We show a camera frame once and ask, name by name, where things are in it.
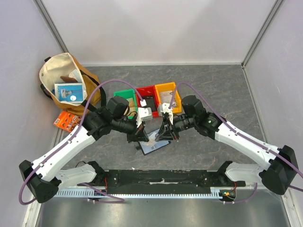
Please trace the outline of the white patterned VIP card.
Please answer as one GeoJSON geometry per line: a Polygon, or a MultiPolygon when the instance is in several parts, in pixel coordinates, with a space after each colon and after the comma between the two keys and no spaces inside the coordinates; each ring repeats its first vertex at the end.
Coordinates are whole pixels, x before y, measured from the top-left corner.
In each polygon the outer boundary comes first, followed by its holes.
{"type": "Polygon", "coordinates": [[[147,147],[150,149],[158,149],[164,145],[162,141],[156,141],[157,133],[153,132],[149,135],[149,142],[142,142],[143,147],[147,147]]]}

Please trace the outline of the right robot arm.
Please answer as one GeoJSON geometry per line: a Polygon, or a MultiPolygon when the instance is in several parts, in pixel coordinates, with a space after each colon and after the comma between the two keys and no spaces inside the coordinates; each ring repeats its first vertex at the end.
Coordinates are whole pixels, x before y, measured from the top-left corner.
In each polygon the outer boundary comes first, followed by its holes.
{"type": "Polygon", "coordinates": [[[206,111],[195,95],[183,98],[181,104],[184,113],[180,115],[174,115],[168,103],[159,105],[163,121],[156,141],[178,140],[181,131],[194,128],[200,135],[224,143],[255,162],[254,165],[228,162],[217,174],[220,185],[228,186],[237,181],[261,183],[275,194],[285,194],[299,171],[291,147],[279,148],[254,138],[220,115],[206,111]]]}

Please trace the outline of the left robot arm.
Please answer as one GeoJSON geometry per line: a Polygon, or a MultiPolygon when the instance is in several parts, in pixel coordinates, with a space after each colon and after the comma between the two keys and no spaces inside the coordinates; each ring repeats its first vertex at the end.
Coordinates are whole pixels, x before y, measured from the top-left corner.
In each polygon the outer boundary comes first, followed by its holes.
{"type": "Polygon", "coordinates": [[[112,130],[127,135],[128,142],[149,138],[144,130],[144,121],[152,119],[149,107],[139,107],[132,119],[125,116],[129,102],[120,96],[111,98],[105,106],[83,116],[81,123],[53,149],[33,162],[24,160],[19,169],[35,200],[44,203],[58,191],[78,184],[101,185],[106,177],[104,169],[96,162],[72,169],[64,167],[80,151],[108,135],[112,130]]]}

